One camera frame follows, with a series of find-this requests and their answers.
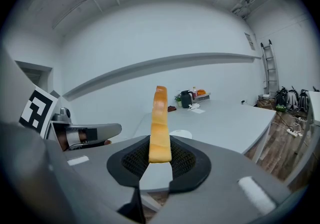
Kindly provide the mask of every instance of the backpack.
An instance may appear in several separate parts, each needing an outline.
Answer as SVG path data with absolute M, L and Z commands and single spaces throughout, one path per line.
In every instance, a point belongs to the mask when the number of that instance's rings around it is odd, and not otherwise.
M 292 90 L 288 91 L 286 103 L 287 103 L 287 109 L 288 110 L 297 110 L 298 109 L 298 92 L 294 89 L 292 86 Z
M 308 98 L 308 90 L 301 90 L 300 96 L 299 96 L 299 111 L 308 112 L 309 109 L 309 98 Z
M 287 107 L 288 90 L 282 87 L 281 90 L 276 92 L 275 109 L 280 112 L 285 112 Z

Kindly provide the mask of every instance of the paper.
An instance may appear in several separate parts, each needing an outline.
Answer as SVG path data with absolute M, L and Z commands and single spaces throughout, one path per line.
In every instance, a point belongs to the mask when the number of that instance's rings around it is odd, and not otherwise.
M 190 111 L 193 112 L 193 113 L 197 113 L 197 114 L 202 114 L 202 113 L 205 112 L 205 110 L 201 110 L 201 109 L 199 109 L 199 108 L 195 108 L 195 109 L 192 109 L 192 110 L 190 110 Z
M 199 108 L 200 105 L 198 103 L 194 103 L 193 105 L 189 105 L 189 108 L 187 110 L 193 110 L 195 108 Z

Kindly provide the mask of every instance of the wooden floor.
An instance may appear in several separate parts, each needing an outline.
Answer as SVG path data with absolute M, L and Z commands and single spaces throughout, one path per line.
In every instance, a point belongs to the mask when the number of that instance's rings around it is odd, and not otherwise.
M 310 131 L 308 132 L 305 143 L 303 144 L 300 152 L 295 154 L 295 150 L 297 149 L 300 137 L 294 138 L 289 133 L 287 133 L 286 125 L 293 127 L 294 130 L 299 131 L 298 126 L 294 126 L 294 123 L 297 123 L 296 119 L 291 118 L 291 114 L 289 113 L 280 113 L 277 112 L 279 116 L 276 115 L 270 127 L 270 132 L 267 138 L 266 145 L 263 149 L 263 152 L 257 162 L 257 165 L 261 166 L 266 172 L 270 173 L 274 177 L 278 178 L 281 181 L 284 181 L 288 175 L 292 172 L 292 170 L 296 167 L 297 163 L 303 156 L 304 152 L 307 149 L 307 145 L 310 142 L 310 137 L 313 132 L 313 127 L 310 127 Z M 301 122 L 301 133 L 303 133 L 302 129 L 305 129 L 305 123 Z M 252 159 L 255 150 L 257 148 L 257 144 L 253 146 L 245 156 Z M 289 185 L 289 189 L 291 191 L 296 191 L 299 188 L 306 186 L 309 182 L 310 176 L 315 171 L 317 166 L 317 159 L 320 156 L 320 144 L 318 144 L 314 154 L 310 158 L 309 162 L 306 164 L 304 170 L 299 174 L 299 176 Z M 168 194 L 166 192 L 158 192 L 158 193 L 150 193 L 150 195 L 161 205 L 164 205 Z M 147 222 L 156 214 L 151 209 L 144 207 L 144 213 Z

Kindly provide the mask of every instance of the wall vent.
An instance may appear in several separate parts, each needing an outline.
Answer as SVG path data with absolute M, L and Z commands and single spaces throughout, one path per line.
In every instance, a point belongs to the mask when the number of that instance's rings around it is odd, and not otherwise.
M 252 42 L 252 39 L 251 39 L 250 35 L 245 33 L 245 36 L 246 36 L 246 39 L 247 39 L 248 42 L 249 42 L 249 45 L 250 45 L 251 49 L 252 49 L 252 50 L 256 50 L 256 49 L 254 48 L 254 45 L 253 45 L 254 43 Z

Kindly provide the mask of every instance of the orange object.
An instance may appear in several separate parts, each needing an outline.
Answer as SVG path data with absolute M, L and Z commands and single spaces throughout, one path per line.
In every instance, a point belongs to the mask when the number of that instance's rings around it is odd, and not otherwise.
M 157 86 L 154 96 L 149 147 L 149 162 L 170 162 L 172 158 L 169 129 L 167 126 L 167 88 L 163 86 Z
M 198 96 L 206 94 L 205 90 L 198 90 Z

